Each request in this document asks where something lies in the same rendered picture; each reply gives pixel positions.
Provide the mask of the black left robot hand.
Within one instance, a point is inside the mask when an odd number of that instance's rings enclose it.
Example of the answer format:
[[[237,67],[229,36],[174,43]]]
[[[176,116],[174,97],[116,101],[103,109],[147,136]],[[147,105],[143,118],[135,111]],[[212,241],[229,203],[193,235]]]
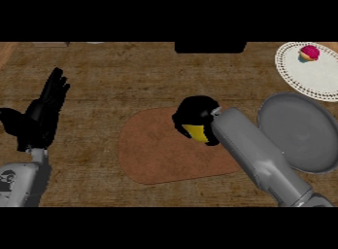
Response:
[[[18,137],[18,151],[47,149],[53,143],[59,116],[71,85],[63,70],[56,67],[44,84],[40,97],[26,112],[0,108],[0,122],[6,132]]]

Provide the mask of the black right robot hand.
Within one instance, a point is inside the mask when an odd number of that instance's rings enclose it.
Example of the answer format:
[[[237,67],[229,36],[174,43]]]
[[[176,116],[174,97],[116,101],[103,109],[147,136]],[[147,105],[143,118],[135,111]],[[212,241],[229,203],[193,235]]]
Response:
[[[202,125],[204,127],[204,135],[207,138],[206,146],[216,146],[219,144],[218,138],[212,132],[213,116],[212,111],[219,108],[218,102],[206,95],[194,95],[182,100],[172,121],[179,133],[194,139],[184,129],[184,125]]]

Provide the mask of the brown wooden cutting board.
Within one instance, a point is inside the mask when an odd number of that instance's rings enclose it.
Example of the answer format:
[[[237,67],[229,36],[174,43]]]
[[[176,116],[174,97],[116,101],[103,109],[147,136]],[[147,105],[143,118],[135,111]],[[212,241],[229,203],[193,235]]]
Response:
[[[221,145],[206,146],[175,129],[175,107],[137,112],[119,138],[119,163],[141,184],[160,184],[237,172],[234,158]]]

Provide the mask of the grey round pan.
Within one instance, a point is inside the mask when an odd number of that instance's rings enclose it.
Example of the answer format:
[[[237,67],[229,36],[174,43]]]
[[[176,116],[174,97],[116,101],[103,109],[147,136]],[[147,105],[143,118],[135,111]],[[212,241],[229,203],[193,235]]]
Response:
[[[338,167],[338,123],[328,110],[293,92],[272,94],[257,111],[257,127],[291,167],[325,174]]]

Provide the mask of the white round plate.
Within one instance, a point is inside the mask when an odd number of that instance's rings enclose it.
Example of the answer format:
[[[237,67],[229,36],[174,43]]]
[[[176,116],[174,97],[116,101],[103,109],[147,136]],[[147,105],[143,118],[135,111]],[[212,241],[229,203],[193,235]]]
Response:
[[[300,56],[305,46],[319,50],[316,61]],[[312,99],[338,102],[338,53],[313,42],[288,42],[277,50],[275,67],[293,89]]]

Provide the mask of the pink frosted cupcake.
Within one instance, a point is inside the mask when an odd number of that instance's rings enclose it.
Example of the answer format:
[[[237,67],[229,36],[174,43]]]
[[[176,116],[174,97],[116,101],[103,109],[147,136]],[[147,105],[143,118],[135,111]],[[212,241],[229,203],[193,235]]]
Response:
[[[300,48],[300,58],[305,61],[318,61],[319,49],[313,45],[306,45]]]

